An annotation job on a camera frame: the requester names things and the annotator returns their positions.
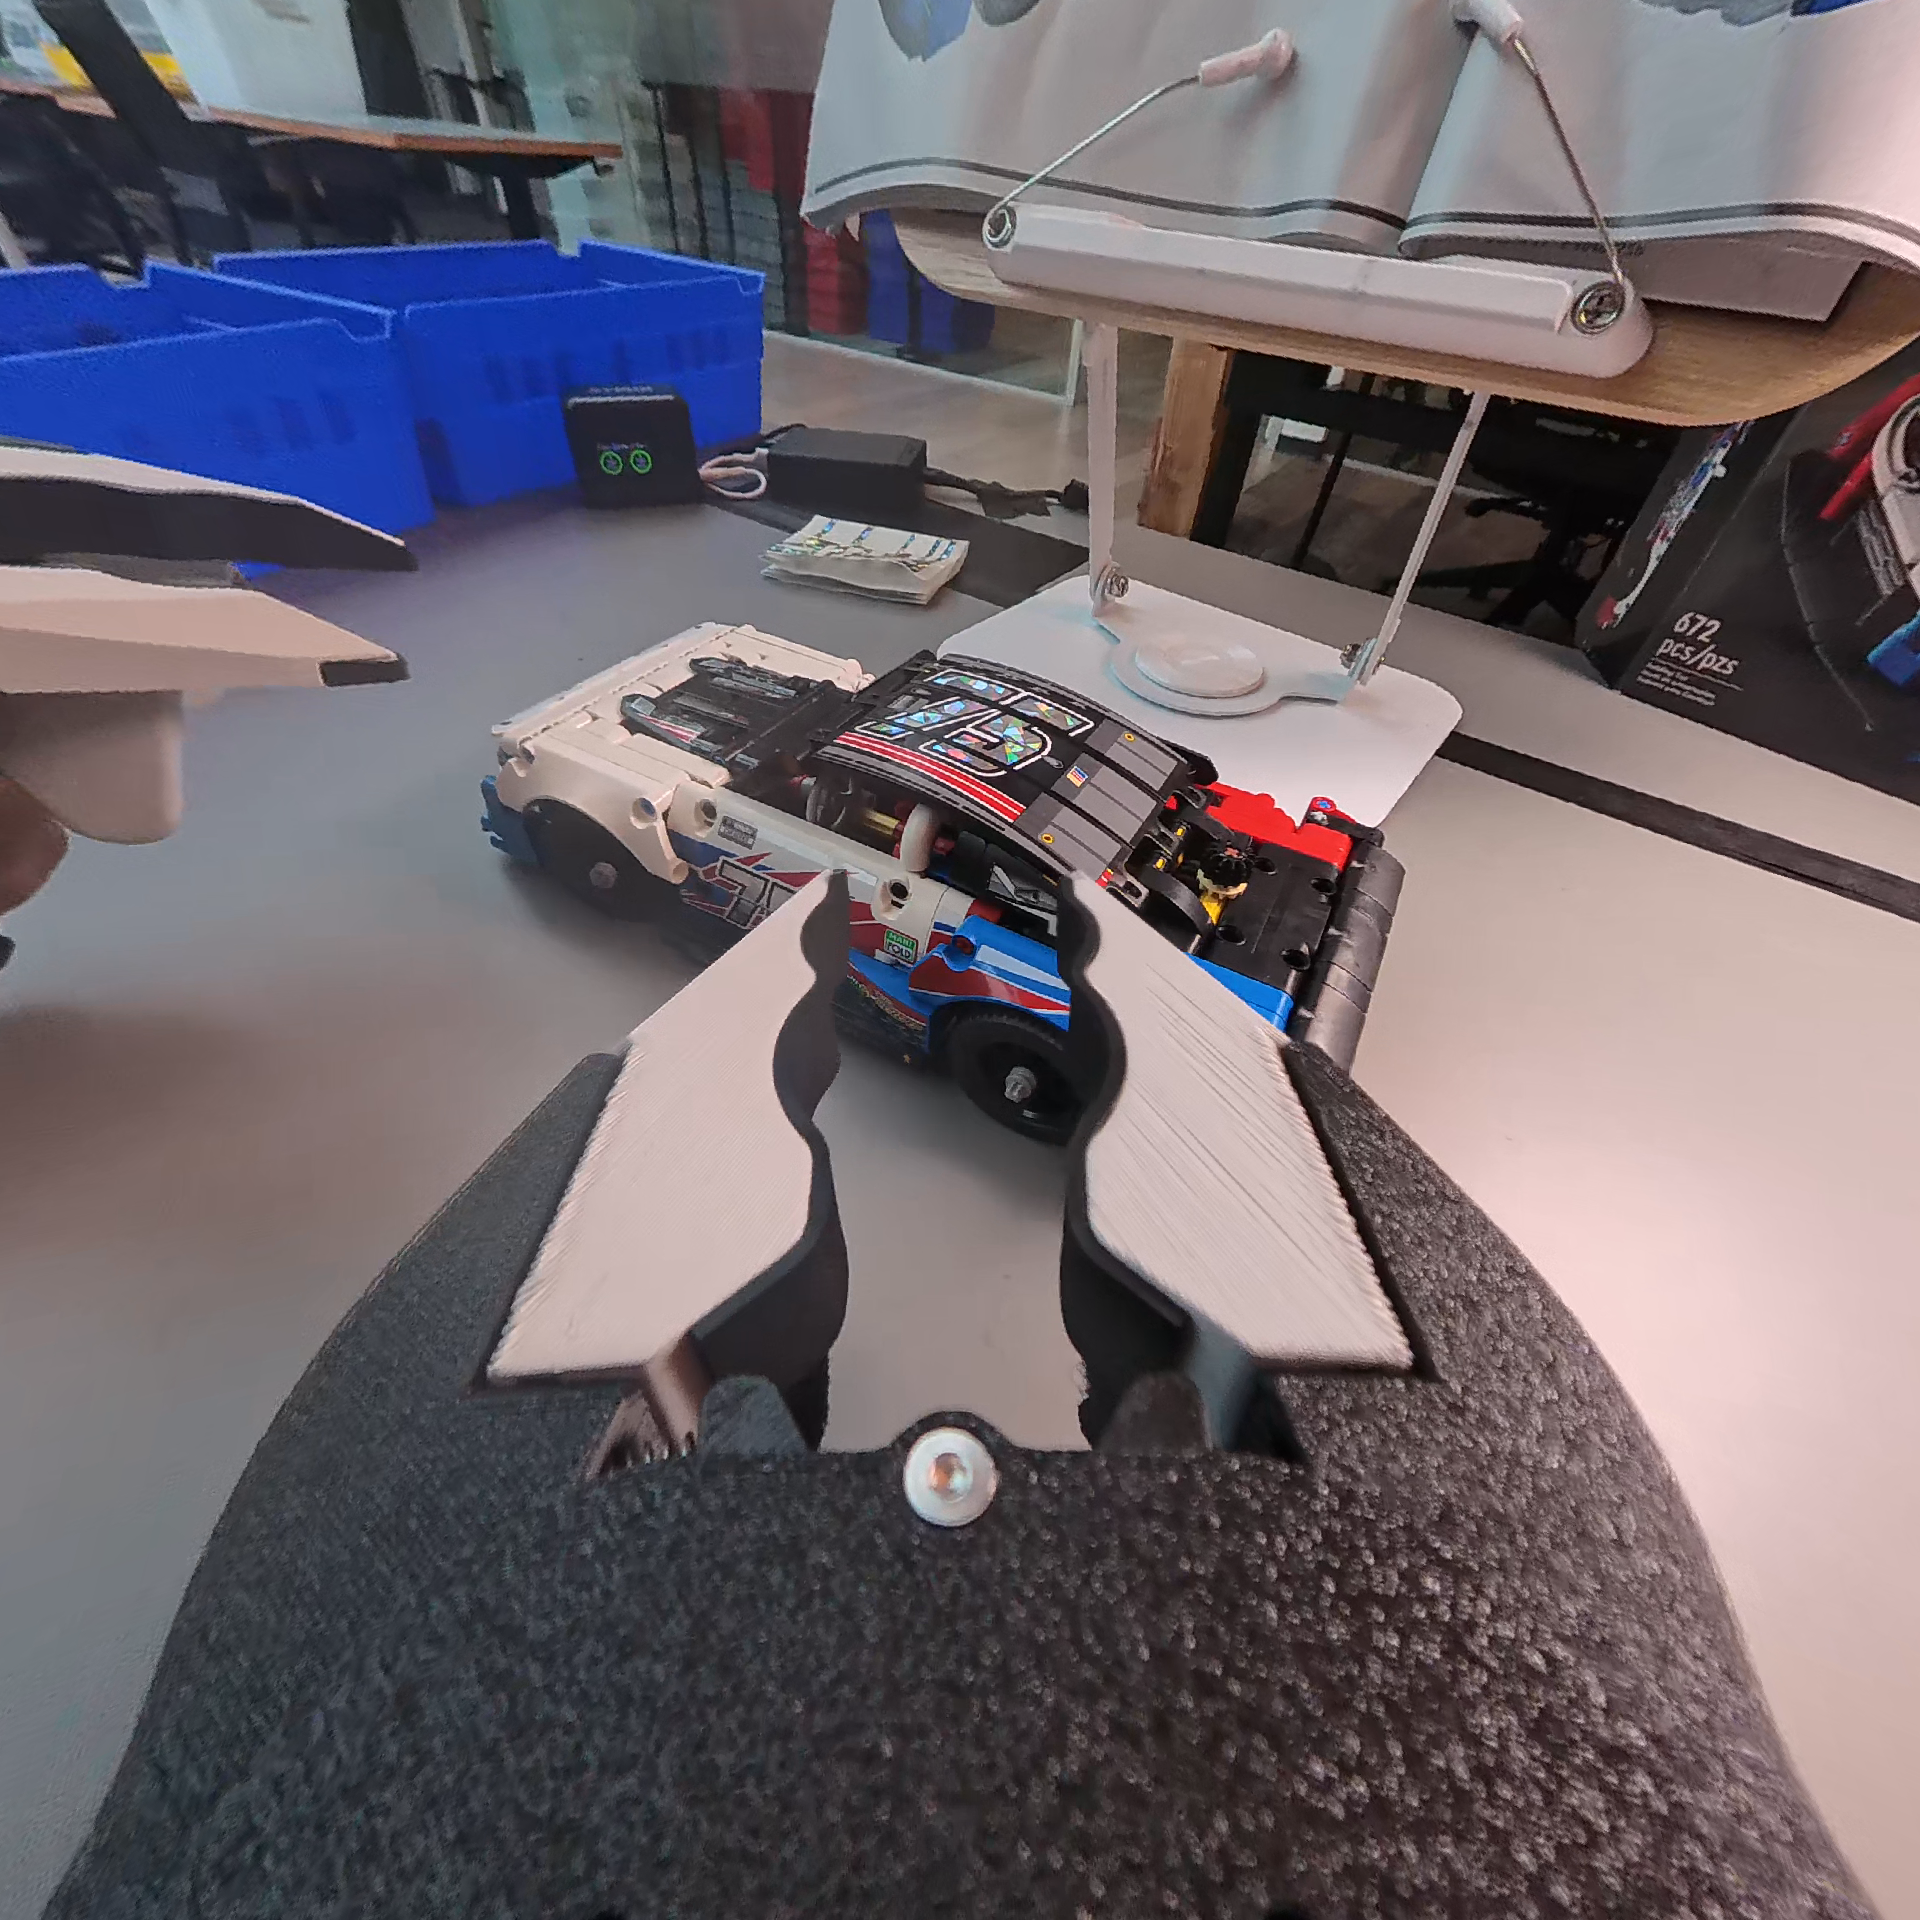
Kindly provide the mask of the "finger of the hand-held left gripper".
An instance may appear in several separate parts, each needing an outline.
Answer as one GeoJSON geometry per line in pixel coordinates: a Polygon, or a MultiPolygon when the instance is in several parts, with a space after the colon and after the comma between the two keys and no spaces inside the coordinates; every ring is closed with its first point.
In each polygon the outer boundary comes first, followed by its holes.
{"type": "Polygon", "coordinates": [[[229,692],[406,682],[409,663],[252,588],[4,564],[4,692],[229,692]]]}
{"type": "Polygon", "coordinates": [[[420,567],[399,535],[301,498],[111,453],[6,441],[4,563],[58,560],[420,567]]]}

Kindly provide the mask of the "black device green lights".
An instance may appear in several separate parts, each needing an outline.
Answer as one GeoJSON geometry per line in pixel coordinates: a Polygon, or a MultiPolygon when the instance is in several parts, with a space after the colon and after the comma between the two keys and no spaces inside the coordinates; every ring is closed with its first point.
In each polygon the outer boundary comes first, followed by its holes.
{"type": "Polygon", "coordinates": [[[676,389],[594,384],[561,399],[589,509],[687,505],[709,498],[693,413],[676,389]]]}

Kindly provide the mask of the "black power adapter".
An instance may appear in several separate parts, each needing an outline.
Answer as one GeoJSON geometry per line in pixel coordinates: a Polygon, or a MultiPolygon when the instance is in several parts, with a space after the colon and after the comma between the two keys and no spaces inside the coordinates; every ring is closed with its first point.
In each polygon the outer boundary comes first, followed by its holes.
{"type": "Polygon", "coordinates": [[[824,517],[881,518],[923,500],[929,445],[904,436],[792,425],[763,448],[767,498],[824,517]]]}

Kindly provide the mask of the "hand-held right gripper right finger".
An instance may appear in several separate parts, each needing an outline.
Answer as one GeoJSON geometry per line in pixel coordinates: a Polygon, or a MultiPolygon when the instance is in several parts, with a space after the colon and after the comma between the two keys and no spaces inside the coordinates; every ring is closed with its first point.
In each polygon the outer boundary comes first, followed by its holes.
{"type": "Polygon", "coordinates": [[[1062,891],[1068,1143],[1062,1318],[1094,1451],[1297,1458],[1277,1377],[1419,1377],[1377,1248],[1284,1035],[1104,886],[1062,891]]]}

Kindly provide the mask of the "brick-built toy race car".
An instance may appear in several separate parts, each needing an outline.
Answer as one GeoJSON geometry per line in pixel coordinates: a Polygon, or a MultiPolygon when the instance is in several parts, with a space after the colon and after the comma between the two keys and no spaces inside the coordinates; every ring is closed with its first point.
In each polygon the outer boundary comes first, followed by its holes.
{"type": "Polygon", "coordinates": [[[830,870],[844,1019],[1065,1143],[1065,874],[1351,1068],[1403,886],[1381,832],[1297,820],[1089,692],[974,655],[859,661],[707,620],[495,727],[484,832],[615,917],[676,891],[753,931],[830,870]]]}

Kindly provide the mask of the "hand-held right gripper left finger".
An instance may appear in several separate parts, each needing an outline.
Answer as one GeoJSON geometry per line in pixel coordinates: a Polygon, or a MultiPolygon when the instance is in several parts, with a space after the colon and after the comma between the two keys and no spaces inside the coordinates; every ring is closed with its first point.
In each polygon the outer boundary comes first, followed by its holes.
{"type": "Polygon", "coordinates": [[[821,1442],[851,1256],[818,1110],[851,886],[818,874],[639,1022],[504,1312],[490,1384],[619,1383],[594,1469],[687,1458],[723,1377],[821,1442]]]}

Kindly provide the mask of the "blue plastic bin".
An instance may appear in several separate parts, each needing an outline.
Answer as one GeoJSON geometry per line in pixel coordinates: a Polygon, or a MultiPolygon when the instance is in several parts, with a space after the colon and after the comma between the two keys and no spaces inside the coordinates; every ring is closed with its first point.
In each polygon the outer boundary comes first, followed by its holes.
{"type": "Polygon", "coordinates": [[[406,540],[434,518],[411,391],[367,329],[292,291],[151,266],[4,273],[4,445],[287,493],[406,540]]]}
{"type": "Polygon", "coordinates": [[[660,384],[687,399],[699,448],[762,425],[763,273],[676,253],[581,243],[471,243],[225,253],[325,316],[393,337],[434,503],[490,505],[574,477],[561,399],[660,384]]]}

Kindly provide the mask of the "light wooden table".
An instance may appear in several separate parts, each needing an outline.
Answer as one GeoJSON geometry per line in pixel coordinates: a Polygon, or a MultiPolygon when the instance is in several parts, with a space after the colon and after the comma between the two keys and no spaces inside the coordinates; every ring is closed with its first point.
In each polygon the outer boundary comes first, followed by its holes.
{"type": "Polygon", "coordinates": [[[1138,509],[1140,526],[1159,535],[1194,540],[1204,487],[1228,430],[1236,361],[1238,350],[1215,342],[1172,342],[1138,509]]]}

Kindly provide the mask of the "white book stand wooden board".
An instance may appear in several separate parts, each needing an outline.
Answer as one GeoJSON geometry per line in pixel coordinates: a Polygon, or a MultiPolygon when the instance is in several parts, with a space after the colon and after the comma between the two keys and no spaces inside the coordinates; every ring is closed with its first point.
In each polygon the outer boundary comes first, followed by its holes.
{"type": "Polygon", "coordinates": [[[1092,612],[1068,636],[1023,617],[1048,663],[1097,671],[1147,722],[1189,716],[1228,782],[1360,773],[1381,818],[1436,756],[1461,706],[1381,661],[1488,399],[1642,425],[1722,425],[1820,399],[1916,337],[1916,278],[1867,267],[1830,325],[1646,305],[1603,273],[1497,257],[1368,253],[1147,228],[1111,211],[891,211],[935,283],[1089,325],[1092,612]],[[1117,327],[1463,389],[1444,477],[1377,626],[1340,651],[1203,602],[1129,584],[1117,564],[1117,327]]]}

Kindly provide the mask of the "open instruction booklet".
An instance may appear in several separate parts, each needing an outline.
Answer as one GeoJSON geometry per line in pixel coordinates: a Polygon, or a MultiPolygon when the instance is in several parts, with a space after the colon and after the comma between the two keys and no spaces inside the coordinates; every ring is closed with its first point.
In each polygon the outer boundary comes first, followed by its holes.
{"type": "Polygon", "coordinates": [[[1916,4],[837,4],[805,216],[1029,202],[1603,267],[1825,320],[1916,273],[1916,4]]]}

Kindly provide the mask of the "folded sticker sheet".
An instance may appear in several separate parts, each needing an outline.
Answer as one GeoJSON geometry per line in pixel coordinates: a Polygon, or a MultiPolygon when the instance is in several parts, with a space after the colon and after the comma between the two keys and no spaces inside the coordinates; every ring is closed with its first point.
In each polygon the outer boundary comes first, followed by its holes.
{"type": "Polygon", "coordinates": [[[970,556],[967,540],[915,535],[844,517],[811,517],[762,560],[762,576],[885,603],[929,608],[970,556]]]}

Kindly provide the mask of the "black toy car box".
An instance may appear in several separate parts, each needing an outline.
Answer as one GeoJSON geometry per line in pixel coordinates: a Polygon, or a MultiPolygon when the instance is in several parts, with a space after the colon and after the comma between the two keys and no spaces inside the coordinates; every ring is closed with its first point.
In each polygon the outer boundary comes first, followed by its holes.
{"type": "Polygon", "coordinates": [[[1916,342],[1682,430],[1577,617],[1622,697],[1916,800],[1916,342]]]}

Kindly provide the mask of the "person's left hand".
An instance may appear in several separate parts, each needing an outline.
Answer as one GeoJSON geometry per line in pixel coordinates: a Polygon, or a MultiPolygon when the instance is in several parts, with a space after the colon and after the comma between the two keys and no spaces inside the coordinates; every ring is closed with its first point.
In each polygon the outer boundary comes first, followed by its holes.
{"type": "Polygon", "coordinates": [[[37,897],[69,852],[69,829],[14,776],[4,786],[0,916],[37,897]]]}

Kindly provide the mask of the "long wooden table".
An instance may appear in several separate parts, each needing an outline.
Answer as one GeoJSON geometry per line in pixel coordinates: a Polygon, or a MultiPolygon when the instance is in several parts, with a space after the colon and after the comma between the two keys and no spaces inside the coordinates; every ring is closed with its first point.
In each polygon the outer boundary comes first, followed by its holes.
{"type": "Polygon", "coordinates": [[[535,207],[535,182],[570,177],[581,168],[591,168],[599,177],[607,177],[615,162],[625,157],[619,138],[560,138],[538,132],[495,132],[460,120],[443,123],[434,119],[389,113],[325,120],[265,113],[229,106],[180,106],[172,95],[168,95],[168,120],[162,123],[162,135],[172,138],[172,123],[231,128],[250,135],[250,142],[301,142],[306,147],[361,147],[371,155],[448,159],[475,177],[495,177],[499,182],[509,234],[516,243],[538,243],[546,234],[544,211],[535,207]]]}

